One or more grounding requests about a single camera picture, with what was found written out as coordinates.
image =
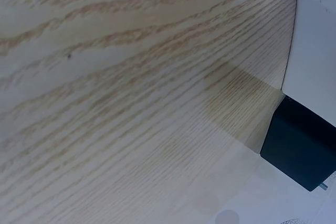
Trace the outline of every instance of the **wooden surface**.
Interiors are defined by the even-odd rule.
[[[0,222],[210,221],[261,162],[295,6],[0,0]]]

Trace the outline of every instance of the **wood grain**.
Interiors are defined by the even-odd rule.
[[[0,0],[1,223],[206,223],[258,164],[296,0]]]

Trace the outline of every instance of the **dark spot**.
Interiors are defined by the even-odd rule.
[[[239,224],[239,222],[239,215],[233,210],[224,210],[215,219],[215,224]]]

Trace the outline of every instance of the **white surface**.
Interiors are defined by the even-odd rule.
[[[298,0],[282,90],[336,126],[336,0]]]

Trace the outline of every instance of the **black plastic part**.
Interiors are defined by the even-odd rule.
[[[313,191],[336,170],[336,128],[286,97],[273,114],[260,154]]]

